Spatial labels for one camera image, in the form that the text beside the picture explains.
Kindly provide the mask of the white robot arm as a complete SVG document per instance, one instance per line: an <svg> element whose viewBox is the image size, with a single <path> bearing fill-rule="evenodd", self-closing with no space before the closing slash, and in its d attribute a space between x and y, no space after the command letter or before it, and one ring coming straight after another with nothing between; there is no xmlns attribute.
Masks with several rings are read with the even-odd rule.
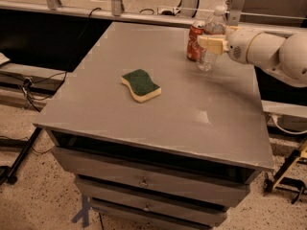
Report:
<svg viewBox="0 0 307 230"><path fill-rule="evenodd" d="M198 44L233 61L250 64L292 87L307 86L307 33L289 36L228 27L224 35L200 35Z"/></svg>

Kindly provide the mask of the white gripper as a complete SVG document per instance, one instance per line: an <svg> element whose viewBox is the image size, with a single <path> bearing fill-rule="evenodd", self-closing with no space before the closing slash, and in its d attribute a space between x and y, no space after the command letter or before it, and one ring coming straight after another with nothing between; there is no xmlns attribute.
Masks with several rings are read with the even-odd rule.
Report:
<svg viewBox="0 0 307 230"><path fill-rule="evenodd" d="M252 40L261 34L261 31L242 29L238 26L226 26L229 30L235 30L226 36L223 35L199 35L198 44L208 52L215 55L228 53L230 59L248 64L248 48Z"/></svg>

